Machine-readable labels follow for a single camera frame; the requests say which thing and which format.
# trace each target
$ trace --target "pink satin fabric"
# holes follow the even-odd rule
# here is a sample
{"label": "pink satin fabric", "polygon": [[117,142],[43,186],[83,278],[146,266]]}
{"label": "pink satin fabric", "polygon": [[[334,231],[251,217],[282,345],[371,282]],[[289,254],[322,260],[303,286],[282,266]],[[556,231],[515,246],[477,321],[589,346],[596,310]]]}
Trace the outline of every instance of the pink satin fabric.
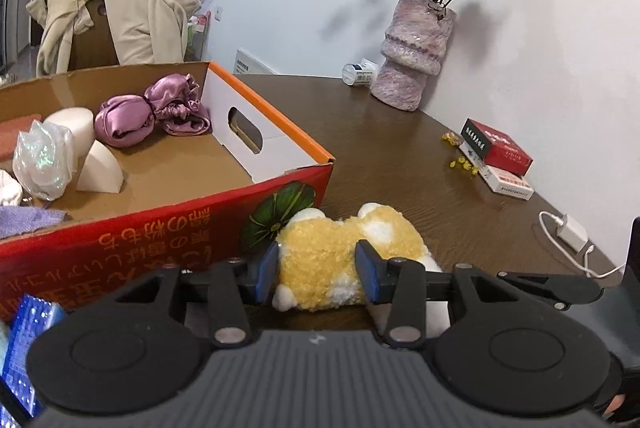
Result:
{"label": "pink satin fabric", "polygon": [[95,137],[111,147],[131,147],[145,139],[158,122],[171,135],[204,134],[210,128],[198,100],[198,84],[190,74],[159,79],[145,96],[110,98],[95,116]]}

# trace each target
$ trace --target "wooden table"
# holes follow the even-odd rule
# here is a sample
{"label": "wooden table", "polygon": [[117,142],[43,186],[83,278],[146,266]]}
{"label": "wooden table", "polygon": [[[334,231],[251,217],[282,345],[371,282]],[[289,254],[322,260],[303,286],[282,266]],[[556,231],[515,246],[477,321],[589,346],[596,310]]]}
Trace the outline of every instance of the wooden table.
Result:
{"label": "wooden table", "polygon": [[[576,273],[548,241],[538,212],[559,212],[540,195],[529,201],[494,194],[479,176],[449,163],[460,153],[441,136],[447,128],[421,112],[407,113],[338,79],[244,76],[242,80],[308,132],[335,158],[322,211],[338,219],[374,201],[402,212],[444,271],[468,262],[499,271]],[[599,249],[589,257],[598,273],[613,268]],[[600,281],[620,282],[619,273]],[[259,312],[269,328],[367,328],[364,308],[324,313]]]}

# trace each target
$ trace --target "floor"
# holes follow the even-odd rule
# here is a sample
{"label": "floor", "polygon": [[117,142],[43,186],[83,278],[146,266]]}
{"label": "floor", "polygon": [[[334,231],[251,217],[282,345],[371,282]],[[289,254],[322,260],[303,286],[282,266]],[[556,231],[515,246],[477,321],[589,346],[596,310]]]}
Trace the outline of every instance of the floor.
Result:
{"label": "floor", "polygon": [[38,46],[29,46],[20,51],[17,62],[8,70],[8,73],[15,77],[15,81],[19,82],[36,78],[38,49]]}

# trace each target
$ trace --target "stuffed toy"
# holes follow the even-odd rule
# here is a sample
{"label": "stuffed toy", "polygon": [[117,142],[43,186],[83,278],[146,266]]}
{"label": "stuffed toy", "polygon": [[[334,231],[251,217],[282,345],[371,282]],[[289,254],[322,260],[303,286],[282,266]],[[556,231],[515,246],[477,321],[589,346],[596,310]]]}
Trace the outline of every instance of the stuffed toy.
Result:
{"label": "stuffed toy", "polygon": [[[277,237],[280,273],[274,308],[316,311],[363,304],[353,254],[361,239],[367,239],[383,259],[404,257],[420,262],[427,271],[442,271],[420,233],[391,206],[367,203],[357,217],[344,221],[332,221],[320,210],[308,208],[295,214]],[[383,331],[390,305],[368,309]],[[447,303],[428,302],[427,309],[427,335],[439,336],[449,328]]]}

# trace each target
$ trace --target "blue package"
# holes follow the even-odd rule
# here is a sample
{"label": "blue package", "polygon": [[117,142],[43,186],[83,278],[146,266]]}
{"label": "blue package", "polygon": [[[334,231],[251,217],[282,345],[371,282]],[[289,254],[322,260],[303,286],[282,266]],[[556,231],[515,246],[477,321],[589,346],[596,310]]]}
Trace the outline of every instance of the blue package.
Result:
{"label": "blue package", "polygon": [[[36,399],[35,391],[24,368],[27,352],[34,339],[65,316],[65,311],[57,303],[47,302],[29,294],[22,297],[15,316],[14,328],[11,331],[2,367],[2,379],[27,412],[34,417],[40,413],[42,405]],[[5,408],[2,408],[0,413],[0,427],[18,428],[18,424]]]}

